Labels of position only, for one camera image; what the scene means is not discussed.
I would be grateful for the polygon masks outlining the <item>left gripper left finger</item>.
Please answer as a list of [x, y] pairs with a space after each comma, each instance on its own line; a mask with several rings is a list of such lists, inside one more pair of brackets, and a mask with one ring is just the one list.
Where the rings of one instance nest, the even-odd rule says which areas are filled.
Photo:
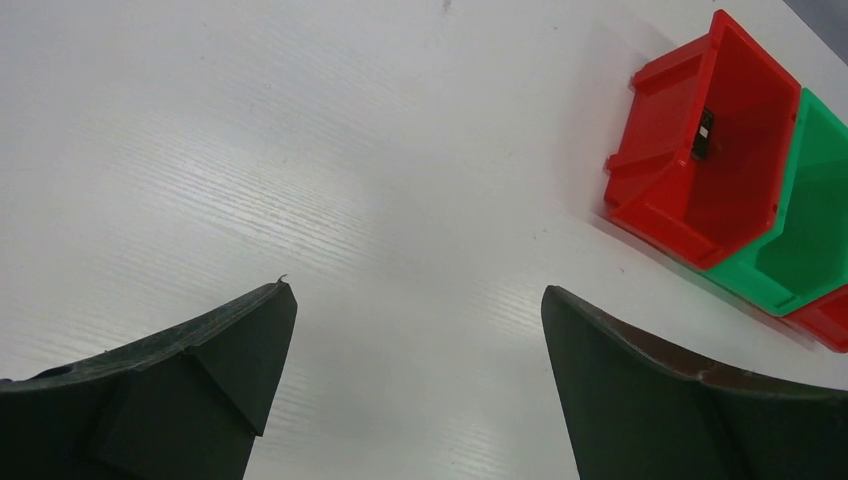
[[240, 479], [297, 315], [262, 285], [101, 354], [1, 383], [5, 479]]

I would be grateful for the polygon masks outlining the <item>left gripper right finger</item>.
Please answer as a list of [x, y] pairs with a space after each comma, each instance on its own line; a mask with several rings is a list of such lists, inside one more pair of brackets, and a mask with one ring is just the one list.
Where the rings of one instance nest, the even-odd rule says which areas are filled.
[[847, 394], [760, 375], [559, 286], [541, 319], [583, 479], [843, 479]]

